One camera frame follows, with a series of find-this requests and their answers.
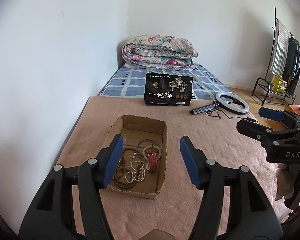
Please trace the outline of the red strap wristwatch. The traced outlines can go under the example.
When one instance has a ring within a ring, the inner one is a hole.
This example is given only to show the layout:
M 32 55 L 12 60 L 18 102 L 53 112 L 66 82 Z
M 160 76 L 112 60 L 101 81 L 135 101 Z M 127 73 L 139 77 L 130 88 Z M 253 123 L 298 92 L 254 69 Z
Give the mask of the red strap wristwatch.
M 158 169 L 158 156 L 159 152 L 155 150 L 146 151 L 146 157 L 148 159 L 148 171 L 156 172 Z

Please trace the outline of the black folded tripod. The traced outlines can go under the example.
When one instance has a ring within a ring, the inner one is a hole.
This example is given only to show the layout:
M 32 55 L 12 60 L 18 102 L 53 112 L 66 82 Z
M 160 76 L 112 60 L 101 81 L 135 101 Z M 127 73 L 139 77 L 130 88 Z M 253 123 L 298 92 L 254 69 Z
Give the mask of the black folded tripod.
M 214 109 L 216 109 L 218 107 L 219 107 L 218 103 L 211 103 L 209 105 L 190 110 L 190 114 L 196 115 L 196 114 L 206 113 L 206 112 L 213 111 Z

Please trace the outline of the hanging clothes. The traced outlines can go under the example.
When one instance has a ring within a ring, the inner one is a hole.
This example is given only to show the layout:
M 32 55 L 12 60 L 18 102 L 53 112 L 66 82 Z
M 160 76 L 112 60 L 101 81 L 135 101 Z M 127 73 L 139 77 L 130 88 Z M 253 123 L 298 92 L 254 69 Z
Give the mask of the hanging clothes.
M 279 20 L 275 20 L 269 71 L 287 82 L 284 93 L 294 96 L 300 80 L 300 43 Z

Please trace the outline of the black snack bag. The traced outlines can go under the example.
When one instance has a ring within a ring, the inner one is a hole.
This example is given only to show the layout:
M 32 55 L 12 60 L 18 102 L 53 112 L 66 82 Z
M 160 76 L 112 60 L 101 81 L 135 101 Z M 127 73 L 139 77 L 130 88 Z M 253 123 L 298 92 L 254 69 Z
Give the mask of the black snack bag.
M 156 106 L 189 106 L 193 77 L 147 73 L 144 102 Z

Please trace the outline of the black metal clothes rack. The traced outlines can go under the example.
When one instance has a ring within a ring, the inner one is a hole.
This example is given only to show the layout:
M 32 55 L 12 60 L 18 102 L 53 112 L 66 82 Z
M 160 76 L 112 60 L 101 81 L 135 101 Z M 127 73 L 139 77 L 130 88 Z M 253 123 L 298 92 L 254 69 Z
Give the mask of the black metal clothes rack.
M 300 42 L 274 14 L 273 42 L 264 77 L 258 77 L 252 96 L 261 106 L 293 104 L 300 80 Z

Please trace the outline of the yellow green box on rack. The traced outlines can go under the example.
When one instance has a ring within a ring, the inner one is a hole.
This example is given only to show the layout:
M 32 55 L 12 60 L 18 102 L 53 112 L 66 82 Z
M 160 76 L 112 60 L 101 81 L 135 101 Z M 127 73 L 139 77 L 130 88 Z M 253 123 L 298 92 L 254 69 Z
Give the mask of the yellow green box on rack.
M 287 88 L 287 82 L 278 76 L 274 76 L 272 82 L 273 92 L 277 94 L 283 94 Z

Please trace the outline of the folded floral quilt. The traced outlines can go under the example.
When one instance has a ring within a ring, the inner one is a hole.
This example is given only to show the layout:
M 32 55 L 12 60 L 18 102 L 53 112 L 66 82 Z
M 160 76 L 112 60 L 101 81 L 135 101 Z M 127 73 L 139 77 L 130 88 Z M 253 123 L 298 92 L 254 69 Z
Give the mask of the folded floral quilt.
M 198 57 L 192 43 L 184 38 L 164 35 L 141 35 L 131 38 L 121 50 L 122 58 L 143 68 L 180 68 L 194 65 Z

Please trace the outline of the open cardboard box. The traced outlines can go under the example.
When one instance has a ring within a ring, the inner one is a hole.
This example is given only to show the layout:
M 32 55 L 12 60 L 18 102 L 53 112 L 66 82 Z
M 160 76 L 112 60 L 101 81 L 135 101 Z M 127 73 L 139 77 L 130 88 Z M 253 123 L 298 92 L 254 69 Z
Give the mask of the open cardboard box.
M 123 146 L 114 177 L 107 189 L 132 196 L 155 199 L 160 193 L 166 176 L 167 124 L 164 121 L 136 115 L 123 115 L 111 126 L 102 147 L 110 145 L 115 135 L 120 135 Z M 142 155 L 132 158 L 136 146 L 143 139 L 151 139 L 159 146 L 146 146 Z M 158 169 L 148 171 L 146 151 L 159 152 Z

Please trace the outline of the dark blue bangle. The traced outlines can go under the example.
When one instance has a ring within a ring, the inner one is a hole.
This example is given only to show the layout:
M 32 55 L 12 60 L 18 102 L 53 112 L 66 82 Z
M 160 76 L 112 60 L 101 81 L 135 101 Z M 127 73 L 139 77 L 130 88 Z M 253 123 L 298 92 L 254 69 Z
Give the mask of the dark blue bangle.
M 141 141 L 138 142 L 137 146 L 136 146 L 136 153 L 138 155 L 142 155 L 142 150 L 146 147 L 146 146 L 159 146 L 158 143 L 154 140 L 151 139 L 143 139 Z

